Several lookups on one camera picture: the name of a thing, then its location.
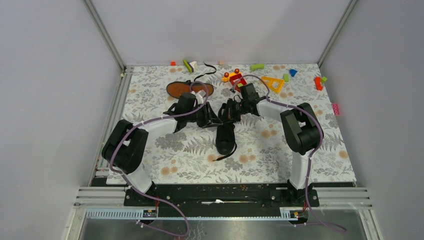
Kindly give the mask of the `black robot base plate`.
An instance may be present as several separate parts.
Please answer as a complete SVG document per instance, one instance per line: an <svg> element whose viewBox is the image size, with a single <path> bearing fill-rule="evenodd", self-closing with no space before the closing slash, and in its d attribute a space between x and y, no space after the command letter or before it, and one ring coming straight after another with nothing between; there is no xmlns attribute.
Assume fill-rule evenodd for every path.
<svg viewBox="0 0 424 240"><path fill-rule="evenodd" d="M141 196L132 189L124 192L124 209L88 210L88 216L105 219L188 219L209 218L283 218L284 210L301 211L310 203L323 207L325 191L336 198L353 190L352 182L312 183L308 192L295 190L288 183L238 184L157 184L148 190L152 197L167 200L178 207Z"/></svg>

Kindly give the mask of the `black sneaker with laces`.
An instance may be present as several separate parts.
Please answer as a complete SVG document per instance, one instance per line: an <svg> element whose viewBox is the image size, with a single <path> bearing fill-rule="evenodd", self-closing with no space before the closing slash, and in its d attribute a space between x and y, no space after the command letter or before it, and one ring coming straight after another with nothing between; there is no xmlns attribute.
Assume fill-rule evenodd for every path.
<svg viewBox="0 0 424 240"><path fill-rule="evenodd" d="M217 127L215 147L218 153L221 155L215 161L221 161L225 158L230 157L237 150L237 143L235 138L235 123L224 124L224 110L227 108L227 102L221 105L218 111L218 117L222 121L222 125Z"/></svg>

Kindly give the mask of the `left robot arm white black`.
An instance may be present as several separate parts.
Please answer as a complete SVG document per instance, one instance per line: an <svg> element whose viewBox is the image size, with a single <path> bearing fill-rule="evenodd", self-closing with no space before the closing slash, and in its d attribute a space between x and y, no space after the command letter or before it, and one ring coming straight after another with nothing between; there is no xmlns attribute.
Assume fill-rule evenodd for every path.
<svg viewBox="0 0 424 240"><path fill-rule="evenodd" d="M196 123L203 129L222 125L210 103L200 99L198 94L184 93L160 117L139 124L119 120L104 144L102 158L108 161L112 172L137 189L135 197L142 205L148 206L155 200L151 189L154 182L142 166L147 144L182 130L188 123Z"/></svg>

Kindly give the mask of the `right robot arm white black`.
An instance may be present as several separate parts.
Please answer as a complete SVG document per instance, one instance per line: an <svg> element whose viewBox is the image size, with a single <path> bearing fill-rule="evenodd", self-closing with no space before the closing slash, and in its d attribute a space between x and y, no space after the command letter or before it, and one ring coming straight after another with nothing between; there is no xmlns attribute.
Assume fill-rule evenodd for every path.
<svg viewBox="0 0 424 240"><path fill-rule="evenodd" d="M253 84L240 87L241 100L229 98L222 104L218 117L224 124L241 121L241 116L252 114L281 122L284 137L292 150L292 167L287 191L287 201L293 206L301 205L306 199L305 188L309 186L311 157L321 146L324 131L307 102L290 105L271 100L267 95L259 96Z"/></svg>

